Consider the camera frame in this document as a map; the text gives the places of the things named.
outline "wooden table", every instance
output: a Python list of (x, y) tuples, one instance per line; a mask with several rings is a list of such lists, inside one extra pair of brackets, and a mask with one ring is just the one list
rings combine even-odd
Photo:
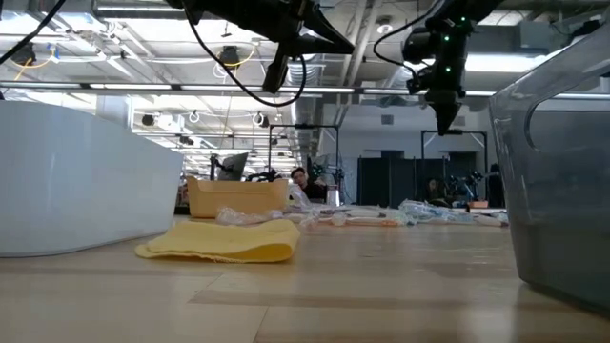
[(519, 281), (507, 229), (320, 227), (273, 265), (140, 259), (144, 241), (0, 259), (0, 342), (610, 342)]

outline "yellow cloth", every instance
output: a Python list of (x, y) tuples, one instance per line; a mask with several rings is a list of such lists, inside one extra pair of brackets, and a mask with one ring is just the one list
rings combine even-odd
[(295, 224), (285, 219), (247, 228), (185, 221), (137, 246), (135, 253), (144, 258), (182, 256), (230, 263), (279, 262), (293, 255), (299, 236)]

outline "black metal frame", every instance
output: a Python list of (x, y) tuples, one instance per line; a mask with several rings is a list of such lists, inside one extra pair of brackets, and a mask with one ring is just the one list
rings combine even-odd
[[(420, 137), (420, 142), (421, 142), (421, 174), (425, 175), (426, 174), (426, 147), (424, 147), (425, 145), (425, 138), (426, 138), (426, 133), (438, 133), (438, 131), (434, 131), (434, 130), (422, 130), (421, 131), (421, 137)], [(463, 134), (480, 134), (481, 136), (483, 136), (483, 149), (485, 151), (485, 174), (487, 174), (489, 166), (487, 165), (489, 163), (489, 148), (487, 145), (487, 132), (485, 131), (462, 131), (462, 130), (449, 130), (449, 132), (447, 132), (446, 135), (463, 135)], [(489, 187), (487, 187), (487, 179), (485, 179), (485, 198), (488, 198), (489, 196)]]
[(339, 189), (341, 190), (341, 180), (339, 178), (339, 125), (309, 125), (309, 124), (296, 124), (296, 125), (270, 125), (269, 126), (269, 156), (268, 156), (268, 169), (271, 171), (271, 149), (273, 148), (272, 142), (274, 141), (274, 129), (275, 128), (293, 128), (295, 130), (315, 130), (315, 129), (335, 129), (335, 176), (337, 179), (337, 184)]

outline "monitor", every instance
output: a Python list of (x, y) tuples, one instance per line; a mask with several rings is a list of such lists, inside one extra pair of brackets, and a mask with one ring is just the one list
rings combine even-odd
[(218, 171), (219, 181), (241, 181), (241, 175), (246, 169), (248, 153), (226, 157), (222, 161), (222, 169)]

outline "transparent container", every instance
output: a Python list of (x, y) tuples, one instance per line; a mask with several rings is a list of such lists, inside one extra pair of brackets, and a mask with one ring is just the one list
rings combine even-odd
[[(521, 279), (610, 314), (610, 26), (490, 99)], [(595, 93), (572, 92), (591, 90)]]

